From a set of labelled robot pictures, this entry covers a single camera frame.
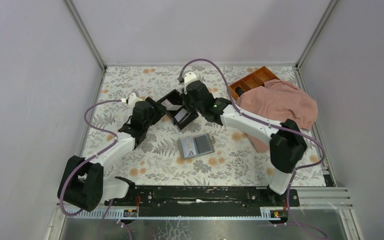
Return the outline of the stack of cards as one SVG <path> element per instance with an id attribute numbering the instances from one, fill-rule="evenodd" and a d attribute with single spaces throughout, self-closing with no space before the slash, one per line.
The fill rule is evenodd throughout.
<path id="1" fill-rule="evenodd" d="M 166 114 L 178 123 L 183 122 L 190 115 L 183 105 L 173 104 L 168 99 L 162 101 L 161 104 L 166 107 Z"/>

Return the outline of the black card holder box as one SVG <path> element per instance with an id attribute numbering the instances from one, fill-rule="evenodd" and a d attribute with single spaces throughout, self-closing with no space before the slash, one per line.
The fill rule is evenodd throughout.
<path id="1" fill-rule="evenodd" d="M 166 107 L 166 115 L 179 130 L 183 130 L 199 116 L 197 112 L 187 111 L 186 107 L 183 106 L 183 98 L 176 89 L 160 98 L 157 103 Z"/>

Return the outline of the blue credit card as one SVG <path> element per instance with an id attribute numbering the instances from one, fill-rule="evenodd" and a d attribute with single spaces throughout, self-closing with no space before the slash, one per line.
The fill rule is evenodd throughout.
<path id="1" fill-rule="evenodd" d="M 198 155 L 198 149 L 194 137 L 179 138 L 177 144 L 180 156 L 183 159 L 194 158 Z"/>

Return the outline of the dark grey credit card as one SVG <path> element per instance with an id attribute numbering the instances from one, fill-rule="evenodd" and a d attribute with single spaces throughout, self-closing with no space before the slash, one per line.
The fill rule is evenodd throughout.
<path id="1" fill-rule="evenodd" d="M 195 136 L 193 138 L 193 141 L 194 141 L 197 156 L 210 154 L 215 151 L 213 147 L 212 139 L 208 133 Z"/>

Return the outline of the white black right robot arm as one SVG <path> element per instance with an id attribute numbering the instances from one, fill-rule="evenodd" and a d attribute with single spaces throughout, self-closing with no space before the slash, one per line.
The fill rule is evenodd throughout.
<path id="1" fill-rule="evenodd" d="M 270 162 L 274 167 L 267 191 L 267 201 L 273 206 L 287 199 L 287 188 L 297 163 L 307 150 L 304 135 L 297 124 L 270 120 L 246 111 L 231 100 L 215 98 L 200 80 L 185 80 L 183 104 L 188 111 L 197 112 L 208 122 L 238 129 L 268 145 Z"/>

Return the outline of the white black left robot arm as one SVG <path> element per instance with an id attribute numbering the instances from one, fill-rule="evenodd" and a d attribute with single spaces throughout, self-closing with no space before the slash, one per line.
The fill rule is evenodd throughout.
<path id="1" fill-rule="evenodd" d="M 65 209 L 64 203 L 91 212 L 106 201 L 117 199 L 124 206 L 134 202 L 134 182 L 123 177 L 107 178 L 104 173 L 145 140 L 148 129 L 167 113 L 167 108 L 150 97 L 122 101 L 132 113 L 117 132 L 109 132 L 112 142 L 88 157 L 73 155 L 68 159 L 57 192 L 61 210 Z"/>

